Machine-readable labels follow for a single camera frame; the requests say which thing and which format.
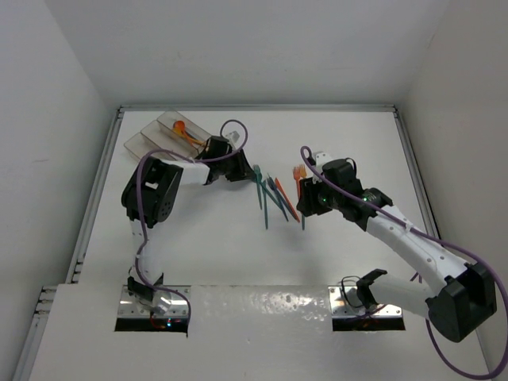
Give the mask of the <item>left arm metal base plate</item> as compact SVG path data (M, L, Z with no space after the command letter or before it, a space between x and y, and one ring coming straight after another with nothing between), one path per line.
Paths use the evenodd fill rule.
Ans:
M181 296L166 291L157 291L154 299L147 302L123 286L117 308L118 318L148 318L150 313L156 317L188 318L189 303Z

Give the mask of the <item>yellow plastic spoon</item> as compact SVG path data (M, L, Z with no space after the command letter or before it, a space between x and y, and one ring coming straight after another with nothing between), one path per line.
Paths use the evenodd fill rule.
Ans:
M204 141L191 137L186 131L185 125L177 125L176 127L173 127L173 131L191 145L196 145L200 147L205 145Z

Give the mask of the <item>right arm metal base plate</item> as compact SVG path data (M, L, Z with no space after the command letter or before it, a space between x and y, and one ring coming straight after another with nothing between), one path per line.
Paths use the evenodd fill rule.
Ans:
M335 319L402 318L402 310L393 305L377 305L367 310L356 298L356 287L351 283L344 286L328 286L329 308Z

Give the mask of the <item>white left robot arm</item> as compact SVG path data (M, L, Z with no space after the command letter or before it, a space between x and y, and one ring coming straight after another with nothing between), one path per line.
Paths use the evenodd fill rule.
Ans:
M177 301L190 309L190 299L182 291L164 285L162 250L151 242L157 227L169 218L181 187L207 186L222 176L230 182L252 179L254 171L244 154L246 143L243 140L237 147L220 134L205 140L196 156L153 148L140 158L121 194L121 205L139 241L127 288L152 314L166 314Z

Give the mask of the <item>orange plastic spoon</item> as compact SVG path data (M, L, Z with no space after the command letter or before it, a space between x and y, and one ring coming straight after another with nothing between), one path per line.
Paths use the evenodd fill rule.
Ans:
M205 144L204 141L192 137L187 132L184 121L180 120L175 121L175 123L173 124L173 131L191 145L203 146Z

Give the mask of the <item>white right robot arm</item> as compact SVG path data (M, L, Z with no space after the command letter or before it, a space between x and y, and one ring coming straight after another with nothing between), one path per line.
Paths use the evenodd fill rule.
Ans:
M300 182L298 211L305 217L340 212L392 249L424 281L417 285L386 270L372 270L346 294L352 308L401 307L429 320L452 342L462 341L496 313L495 278L486 265L456 256L450 244L416 228L381 190L363 187L353 160L313 153L307 146L301 156L312 176Z

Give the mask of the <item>teal plastic fork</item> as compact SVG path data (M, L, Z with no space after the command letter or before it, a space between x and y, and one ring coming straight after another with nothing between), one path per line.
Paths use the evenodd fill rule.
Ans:
M262 199L261 199L261 179L262 179L262 175L261 175L260 167L257 164L254 164L253 165L253 171L254 171L254 181L255 181L255 184L256 184L258 203L259 203L260 209L262 210L263 209L263 204L262 204Z

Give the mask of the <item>teal plastic spoon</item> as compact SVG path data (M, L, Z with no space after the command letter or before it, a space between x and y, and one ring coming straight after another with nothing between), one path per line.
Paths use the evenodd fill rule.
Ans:
M263 180L262 175L254 174L254 183L256 184L258 202L261 209L263 209L262 197L264 195L267 195L274 203L277 203L277 201L273 197L273 194L266 188L265 185L263 185L262 180Z

